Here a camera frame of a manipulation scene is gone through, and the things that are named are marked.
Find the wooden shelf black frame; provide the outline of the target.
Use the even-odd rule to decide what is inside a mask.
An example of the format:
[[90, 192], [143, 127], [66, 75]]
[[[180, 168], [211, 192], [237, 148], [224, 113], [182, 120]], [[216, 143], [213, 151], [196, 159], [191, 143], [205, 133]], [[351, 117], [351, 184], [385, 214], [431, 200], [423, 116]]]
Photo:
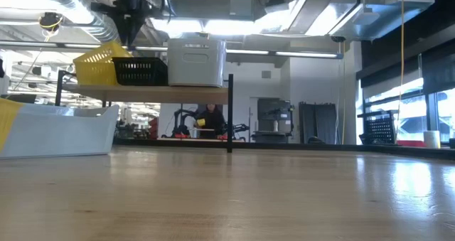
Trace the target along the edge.
[[234, 75], [229, 74], [227, 87], [170, 87], [170, 86], [109, 86], [109, 85], [77, 85], [65, 84], [63, 78], [69, 72], [60, 70], [55, 94], [55, 105], [61, 103], [62, 91], [78, 93], [102, 102], [102, 106], [110, 102], [144, 102], [144, 103], [180, 103], [180, 104], [217, 104], [227, 106], [227, 140], [202, 141], [158, 139], [156, 141], [131, 140], [122, 141], [121, 145], [134, 146], [176, 146], [194, 148], [219, 148], [232, 152], [234, 147], [232, 137]]

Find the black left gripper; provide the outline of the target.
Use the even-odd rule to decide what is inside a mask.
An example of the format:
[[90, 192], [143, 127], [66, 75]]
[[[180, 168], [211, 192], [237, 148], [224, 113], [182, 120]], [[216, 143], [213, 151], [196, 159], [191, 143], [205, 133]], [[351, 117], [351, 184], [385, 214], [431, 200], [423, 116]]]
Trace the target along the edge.
[[132, 45], [138, 32], [145, 23], [147, 6], [144, 0], [114, 0], [112, 5], [92, 2], [90, 9], [109, 17], [119, 17], [118, 34], [122, 45]]

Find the long ceiling light bar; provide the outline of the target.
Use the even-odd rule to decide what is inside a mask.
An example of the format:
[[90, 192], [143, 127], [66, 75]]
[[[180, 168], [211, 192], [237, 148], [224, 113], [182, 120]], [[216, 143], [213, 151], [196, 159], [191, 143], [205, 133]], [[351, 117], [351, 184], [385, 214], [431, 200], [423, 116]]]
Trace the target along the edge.
[[[100, 45], [86, 43], [52, 43], [52, 42], [36, 42], [36, 41], [1, 41], [0, 46], [6, 47], [24, 47], [24, 48], [68, 48], [68, 49], [95, 49]], [[122, 46], [123, 49], [151, 52], [166, 52], [167, 47], [163, 46]]]
[[317, 53], [309, 51], [276, 51], [276, 50], [245, 50], [245, 49], [227, 49], [227, 54], [235, 55], [261, 55], [274, 57], [289, 57], [289, 58], [326, 58], [326, 59], [342, 59], [344, 54], [340, 53]]

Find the person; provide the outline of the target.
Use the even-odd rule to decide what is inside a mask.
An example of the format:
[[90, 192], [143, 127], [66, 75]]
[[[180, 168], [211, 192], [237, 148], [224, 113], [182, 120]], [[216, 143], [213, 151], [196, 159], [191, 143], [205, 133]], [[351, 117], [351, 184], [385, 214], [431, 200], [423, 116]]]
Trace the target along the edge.
[[201, 139], [218, 139], [223, 135], [223, 125], [225, 118], [223, 113], [218, 109], [217, 105], [207, 104], [205, 110], [197, 115], [197, 119], [205, 119], [205, 126], [199, 127], [195, 122], [195, 126], [199, 129], [199, 137]]

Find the dark grey cabinet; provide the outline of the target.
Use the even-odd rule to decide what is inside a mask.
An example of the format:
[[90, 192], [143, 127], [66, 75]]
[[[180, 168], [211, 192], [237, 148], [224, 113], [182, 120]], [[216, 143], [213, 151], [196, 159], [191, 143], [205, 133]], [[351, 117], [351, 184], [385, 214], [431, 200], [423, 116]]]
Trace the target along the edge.
[[308, 144], [316, 137], [325, 144], [337, 143], [336, 105], [332, 103], [299, 103], [299, 137], [302, 144]]

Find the grey ceiling box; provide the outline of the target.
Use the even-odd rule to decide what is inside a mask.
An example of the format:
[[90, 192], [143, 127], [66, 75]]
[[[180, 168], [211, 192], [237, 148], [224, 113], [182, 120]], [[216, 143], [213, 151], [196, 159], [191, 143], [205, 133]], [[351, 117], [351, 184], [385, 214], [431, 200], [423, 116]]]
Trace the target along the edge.
[[230, 16], [250, 18], [253, 16], [252, 0], [230, 0]]

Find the silver rectangular air duct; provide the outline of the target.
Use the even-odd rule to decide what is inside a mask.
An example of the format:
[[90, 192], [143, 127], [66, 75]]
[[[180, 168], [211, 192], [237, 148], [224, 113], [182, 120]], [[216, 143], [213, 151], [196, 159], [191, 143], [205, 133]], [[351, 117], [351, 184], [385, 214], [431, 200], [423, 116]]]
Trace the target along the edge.
[[306, 0], [305, 36], [357, 41], [382, 38], [427, 10], [435, 0]]

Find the black aluminium frame crossbar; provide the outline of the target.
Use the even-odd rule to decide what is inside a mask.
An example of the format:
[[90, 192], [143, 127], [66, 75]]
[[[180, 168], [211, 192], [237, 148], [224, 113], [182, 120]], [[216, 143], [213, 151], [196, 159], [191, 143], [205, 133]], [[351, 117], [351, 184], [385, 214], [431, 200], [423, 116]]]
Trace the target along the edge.
[[[171, 140], [171, 139], [113, 139], [114, 145], [120, 146], [166, 146], [166, 147], [192, 147], [228, 149], [226, 141], [202, 141]], [[230, 150], [233, 149], [268, 149], [268, 150], [301, 150], [301, 151], [352, 151], [390, 154], [406, 156], [410, 158], [438, 159], [455, 162], [455, 149], [426, 149], [408, 146], [385, 146], [385, 145], [333, 145], [333, 144], [261, 144], [234, 141]]]

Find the grey machine cabinet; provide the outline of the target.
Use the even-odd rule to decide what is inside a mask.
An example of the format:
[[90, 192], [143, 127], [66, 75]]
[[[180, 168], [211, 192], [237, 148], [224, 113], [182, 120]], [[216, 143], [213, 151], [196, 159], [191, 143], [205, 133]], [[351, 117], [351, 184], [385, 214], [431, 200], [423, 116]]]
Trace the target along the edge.
[[293, 136], [294, 106], [287, 100], [259, 98], [257, 101], [257, 130], [252, 139], [261, 144], [288, 144]]

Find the black round ceiling fixture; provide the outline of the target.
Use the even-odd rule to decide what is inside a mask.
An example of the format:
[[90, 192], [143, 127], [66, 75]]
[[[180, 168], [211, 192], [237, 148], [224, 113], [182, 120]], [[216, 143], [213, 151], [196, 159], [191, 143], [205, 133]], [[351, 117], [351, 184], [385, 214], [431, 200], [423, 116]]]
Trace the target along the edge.
[[38, 20], [39, 26], [48, 32], [56, 32], [60, 28], [60, 24], [64, 19], [64, 15], [56, 12], [45, 12]]

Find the white paper roll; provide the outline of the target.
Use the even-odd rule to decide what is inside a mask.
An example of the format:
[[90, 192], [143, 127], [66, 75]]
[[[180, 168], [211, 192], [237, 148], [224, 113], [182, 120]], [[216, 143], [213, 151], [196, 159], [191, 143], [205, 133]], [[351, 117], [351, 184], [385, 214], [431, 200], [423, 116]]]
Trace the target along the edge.
[[439, 131], [425, 131], [424, 135], [424, 145], [428, 149], [440, 149], [441, 140]]

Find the silver spiral air duct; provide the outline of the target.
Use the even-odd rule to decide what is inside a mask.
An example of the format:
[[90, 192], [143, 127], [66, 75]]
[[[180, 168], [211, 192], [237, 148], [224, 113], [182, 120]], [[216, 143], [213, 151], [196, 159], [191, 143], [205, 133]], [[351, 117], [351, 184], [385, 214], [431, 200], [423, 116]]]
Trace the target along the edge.
[[112, 19], [91, 11], [95, 0], [49, 0], [58, 5], [58, 11], [72, 23], [101, 43], [119, 41], [117, 28]]

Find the red container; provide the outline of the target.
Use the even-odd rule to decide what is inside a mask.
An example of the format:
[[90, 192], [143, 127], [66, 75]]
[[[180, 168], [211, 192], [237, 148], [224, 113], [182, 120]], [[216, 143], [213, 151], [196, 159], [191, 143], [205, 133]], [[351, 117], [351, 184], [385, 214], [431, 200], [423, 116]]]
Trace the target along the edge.
[[420, 140], [397, 140], [397, 144], [400, 146], [419, 147], [419, 148], [424, 148], [426, 146], [426, 144]]

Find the white plastic bin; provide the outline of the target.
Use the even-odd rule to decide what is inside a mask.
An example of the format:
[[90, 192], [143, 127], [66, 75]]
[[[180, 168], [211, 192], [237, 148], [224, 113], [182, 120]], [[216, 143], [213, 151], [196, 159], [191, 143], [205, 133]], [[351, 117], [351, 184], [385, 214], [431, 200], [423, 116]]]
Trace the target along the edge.
[[181, 49], [168, 54], [170, 86], [222, 87], [224, 50]]
[[24, 103], [0, 159], [108, 154], [118, 114], [117, 105], [76, 109]]

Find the black perforated cart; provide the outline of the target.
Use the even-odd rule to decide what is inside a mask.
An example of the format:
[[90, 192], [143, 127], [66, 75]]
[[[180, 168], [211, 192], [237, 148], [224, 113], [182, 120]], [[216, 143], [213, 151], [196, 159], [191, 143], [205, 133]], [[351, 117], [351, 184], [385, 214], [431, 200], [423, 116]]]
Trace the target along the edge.
[[396, 140], [396, 109], [359, 114], [363, 120], [363, 133], [359, 138], [363, 145], [392, 145]]

